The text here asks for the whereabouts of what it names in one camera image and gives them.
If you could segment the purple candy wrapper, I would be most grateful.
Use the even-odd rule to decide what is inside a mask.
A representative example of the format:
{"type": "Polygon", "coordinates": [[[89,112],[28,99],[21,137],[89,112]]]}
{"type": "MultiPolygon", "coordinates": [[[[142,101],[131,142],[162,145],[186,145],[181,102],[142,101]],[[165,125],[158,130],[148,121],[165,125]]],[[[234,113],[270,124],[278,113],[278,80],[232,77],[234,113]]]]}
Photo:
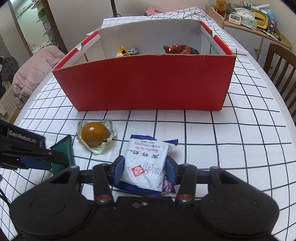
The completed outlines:
{"type": "Polygon", "coordinates": [[[167,174],[164,175],[163,185],[162,185],[162,194],[165,194],[165,193],[172,193],[172,194],[176,193],[175,187],[169,181],[167,174]]]}

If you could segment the green snack packet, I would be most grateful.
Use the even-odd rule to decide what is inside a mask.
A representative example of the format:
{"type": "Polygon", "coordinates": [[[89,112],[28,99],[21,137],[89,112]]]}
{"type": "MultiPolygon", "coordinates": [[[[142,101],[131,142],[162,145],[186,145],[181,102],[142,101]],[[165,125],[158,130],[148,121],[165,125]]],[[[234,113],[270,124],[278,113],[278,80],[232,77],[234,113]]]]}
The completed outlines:
{"type": "Polygon", "coordinates": [[[55,163],[52,164],[53,175],[56,175],[62,170],[75,165],[72,137],[70,135],[67,135],[58,141],[50,148],[50,150],[53,151],[55,160],[55,163]]]}

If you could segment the brown egg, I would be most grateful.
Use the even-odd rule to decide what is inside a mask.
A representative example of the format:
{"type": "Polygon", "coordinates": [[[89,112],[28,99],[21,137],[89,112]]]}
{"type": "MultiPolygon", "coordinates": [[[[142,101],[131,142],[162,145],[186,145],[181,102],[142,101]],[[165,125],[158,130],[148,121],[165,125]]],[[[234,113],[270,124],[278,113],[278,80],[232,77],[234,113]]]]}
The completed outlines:
{"type": "Polygon", "coordinates": [[[77,140],[92,153],[102,154],[106,146],[117,135],[111,120],[79,121],[77,140]]]}

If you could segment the white blue milk candy packet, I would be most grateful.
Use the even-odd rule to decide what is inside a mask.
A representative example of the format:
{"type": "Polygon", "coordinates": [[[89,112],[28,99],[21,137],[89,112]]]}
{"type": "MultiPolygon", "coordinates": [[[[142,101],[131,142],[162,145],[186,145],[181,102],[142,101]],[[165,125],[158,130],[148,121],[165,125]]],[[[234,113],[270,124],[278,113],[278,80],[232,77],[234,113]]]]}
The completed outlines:
{"type": "Polygon", "coordinates": [[[124,154],[125,166],[117,189],[142,196],[161,196],[166,158],[178,140],[158,141],[131,135],[124,154]]]}

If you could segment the yellow foil snack packet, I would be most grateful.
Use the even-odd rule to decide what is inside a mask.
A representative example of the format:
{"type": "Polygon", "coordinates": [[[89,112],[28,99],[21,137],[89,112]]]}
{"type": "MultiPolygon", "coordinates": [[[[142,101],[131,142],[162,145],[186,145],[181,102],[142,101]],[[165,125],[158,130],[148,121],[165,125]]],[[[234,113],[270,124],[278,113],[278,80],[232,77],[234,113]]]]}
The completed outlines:
{"type": "Polygon", "coordinates": [[[123,46],[120,46],[117,50],[116,57],[133,56],[133,55],[139,55],[138,49],[131,48],[127,50],[123,46]]]}

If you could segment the pink padded jacket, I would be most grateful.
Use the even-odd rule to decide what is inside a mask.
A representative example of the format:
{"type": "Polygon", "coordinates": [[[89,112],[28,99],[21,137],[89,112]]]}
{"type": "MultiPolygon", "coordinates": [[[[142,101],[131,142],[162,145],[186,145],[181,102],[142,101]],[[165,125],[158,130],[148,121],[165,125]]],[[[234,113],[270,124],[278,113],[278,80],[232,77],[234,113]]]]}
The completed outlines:
{"type": "Polygon", "coordinates": [[[16,72],[12,87],[18,109],[22,109],[49,72],[65,57],[56,46],[47,46],[34,54],[16,72]]]}

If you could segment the white black grid tablecloth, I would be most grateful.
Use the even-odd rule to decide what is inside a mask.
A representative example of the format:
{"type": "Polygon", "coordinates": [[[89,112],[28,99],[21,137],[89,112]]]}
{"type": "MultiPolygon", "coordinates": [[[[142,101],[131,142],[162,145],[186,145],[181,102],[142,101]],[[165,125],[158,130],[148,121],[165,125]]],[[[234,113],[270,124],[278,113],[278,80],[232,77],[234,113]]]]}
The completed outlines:
{"type": "Polygon", "coordinates": [[[280,208],[273,229],[278,240],[295,239],[295,126],[278,91],[251,56],[199,8],[154,16],[201,20],[235,53],[230,87],[220,111],[77,111],[53,74],[23,107],[16,125],[42,135],[51,147],[72,137],[75,163],[82,170],[113,162],[125,153],[132,134],[178,139],[171,156],[200,169],[219,166],[270,195],[280,208]],[[78,121],[109,119],[116,137],[97,155],[76,138],[78,121]]]}

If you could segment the red white cardboard box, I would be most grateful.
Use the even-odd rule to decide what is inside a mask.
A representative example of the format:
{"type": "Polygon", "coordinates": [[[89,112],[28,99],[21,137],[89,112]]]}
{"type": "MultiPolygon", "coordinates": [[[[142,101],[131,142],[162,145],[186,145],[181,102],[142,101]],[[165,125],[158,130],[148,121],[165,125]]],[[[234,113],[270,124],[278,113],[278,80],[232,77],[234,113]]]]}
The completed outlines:
{"type": "Polygon", "coordinates": [[[236,57],[202,21],[164,19],[101,28],[71,50],[53,75],[79,111],[220,110],[236,57]],[[188,45],[198,55],[166,54],[188,45]],[[120,46],[139,55],[116,57],[120,46]]]}

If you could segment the red foil snack bag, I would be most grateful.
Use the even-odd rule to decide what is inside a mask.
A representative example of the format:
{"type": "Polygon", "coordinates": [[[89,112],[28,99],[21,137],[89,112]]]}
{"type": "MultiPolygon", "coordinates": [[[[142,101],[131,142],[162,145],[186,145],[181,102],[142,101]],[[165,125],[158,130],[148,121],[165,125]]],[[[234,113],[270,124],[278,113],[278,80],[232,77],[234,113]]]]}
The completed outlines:
{"type": "Polygon", "coordinates": [[[188,45],[163,45],[166,54],[198,55],[199,51],[188,45]]]}

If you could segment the brown wooden chair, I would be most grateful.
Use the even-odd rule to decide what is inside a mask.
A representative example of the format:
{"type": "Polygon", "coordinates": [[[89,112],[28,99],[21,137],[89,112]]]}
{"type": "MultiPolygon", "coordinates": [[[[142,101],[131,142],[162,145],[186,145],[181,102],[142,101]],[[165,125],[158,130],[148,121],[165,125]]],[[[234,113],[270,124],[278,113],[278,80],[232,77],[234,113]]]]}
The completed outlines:
{"type": "Polygon", "coordinates": [[[272,68],[271,81],[283,97],[285,103],[295,93],[295,54],[282,45],[271,43],[267,52],[263,70],[269,73],[273,65],[273,57],[278,55],[276,66],[272,68]]]}

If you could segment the white wooden side cabinet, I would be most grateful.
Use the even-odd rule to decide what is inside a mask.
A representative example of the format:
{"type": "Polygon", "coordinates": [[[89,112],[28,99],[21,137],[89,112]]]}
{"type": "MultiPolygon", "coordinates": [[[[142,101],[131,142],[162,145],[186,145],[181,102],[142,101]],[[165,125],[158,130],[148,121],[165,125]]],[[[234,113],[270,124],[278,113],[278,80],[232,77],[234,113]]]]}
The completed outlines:
{"type": "Polygon", "coordinates": [[[260,64],[264,66],[267,58],[269,45],[276,43],[290,50],[290,41],[279,31],[275,30],[275,37],[270,37],[260,30],[252,30],[244,26],[238,26],[230,23],[227,19],[223,20],[213,6],[206,5],[206,14],[233,37],[249,54],[260,64]]]}

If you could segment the white digital timer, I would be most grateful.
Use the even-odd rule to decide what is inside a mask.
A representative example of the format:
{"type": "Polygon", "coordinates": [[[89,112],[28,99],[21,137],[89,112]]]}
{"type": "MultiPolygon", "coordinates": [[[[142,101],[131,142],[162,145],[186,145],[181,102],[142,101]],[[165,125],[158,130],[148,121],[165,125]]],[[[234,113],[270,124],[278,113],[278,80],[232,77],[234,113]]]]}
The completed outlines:
{"type": "Polygon", "coordinates": [[[229,18],[228,18],[229,22],[234,24],[234,25],[241,25],[241,16],[238,15],[237,13],[231,13],[229,15],[229,18]]]}

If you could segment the pink item behind tablecloth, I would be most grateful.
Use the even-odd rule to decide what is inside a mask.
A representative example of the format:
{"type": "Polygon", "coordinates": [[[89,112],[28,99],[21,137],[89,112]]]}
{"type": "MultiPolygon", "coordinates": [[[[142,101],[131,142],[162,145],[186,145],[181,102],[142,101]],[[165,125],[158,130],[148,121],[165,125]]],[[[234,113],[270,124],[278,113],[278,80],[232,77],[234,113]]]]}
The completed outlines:
{"type": "Polygon", "coordinates": [[[156,15],[156,14],[160,14],[160,13],[161,13],[161,11],[158,11],[158,10],[155,9],[155,8],[148,8],[148,9],[145,11],[144,15],[145,15],[145,16],[151,16],[151,15],[156,15]]]}

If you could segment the yellow tissue box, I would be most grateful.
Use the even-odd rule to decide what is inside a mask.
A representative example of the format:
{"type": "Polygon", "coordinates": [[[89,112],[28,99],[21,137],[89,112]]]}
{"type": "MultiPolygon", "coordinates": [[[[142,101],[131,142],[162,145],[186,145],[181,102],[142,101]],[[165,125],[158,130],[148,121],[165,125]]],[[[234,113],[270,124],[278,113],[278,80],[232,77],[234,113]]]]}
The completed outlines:
{"type": "Polygon", "coordinates": [[[250,11],[255,15],[255,20],[257,21],[257,28],[266,30],[268,28],[269,22],[268,15],[256,9],[251,9],[250,11]]]}

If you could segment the orange liquid bottle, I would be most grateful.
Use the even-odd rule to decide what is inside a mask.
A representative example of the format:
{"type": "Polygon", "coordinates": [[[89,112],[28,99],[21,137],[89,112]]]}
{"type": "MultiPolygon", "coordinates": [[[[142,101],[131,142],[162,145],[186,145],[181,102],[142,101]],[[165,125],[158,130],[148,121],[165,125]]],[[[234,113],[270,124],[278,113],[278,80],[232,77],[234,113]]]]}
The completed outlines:
{"type": "Polygon", "coordinates": [[[216,1],[216,11],[224,19],[226,18],[226,13],[227,13],[227,6],[226,5],[227,5],[226,0],[217,0],[216,1]]]}

